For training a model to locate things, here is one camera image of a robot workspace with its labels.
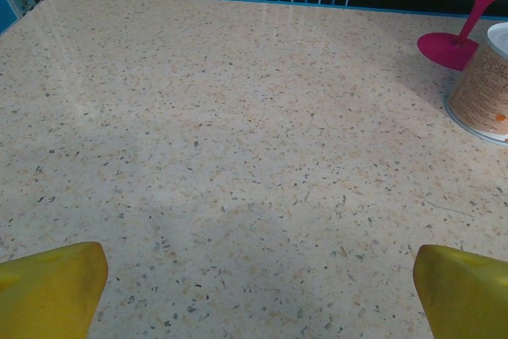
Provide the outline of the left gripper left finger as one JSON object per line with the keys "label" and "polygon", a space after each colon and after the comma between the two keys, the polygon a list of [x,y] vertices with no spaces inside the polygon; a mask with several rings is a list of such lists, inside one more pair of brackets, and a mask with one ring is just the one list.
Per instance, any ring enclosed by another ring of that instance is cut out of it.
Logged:
{"label": "left gripper left finger", "polygon": [[1,337],[87,337],[107,278],[96,241],[2,263]]}

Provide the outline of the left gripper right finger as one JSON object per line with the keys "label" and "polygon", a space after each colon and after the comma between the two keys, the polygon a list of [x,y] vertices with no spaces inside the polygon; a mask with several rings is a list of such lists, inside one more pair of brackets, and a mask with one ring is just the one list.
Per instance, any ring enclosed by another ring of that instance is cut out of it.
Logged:
{"label": "left gripper right finger", "polygon": [[435,338],[507,337],[506,261],[423,245],[413,279]]}

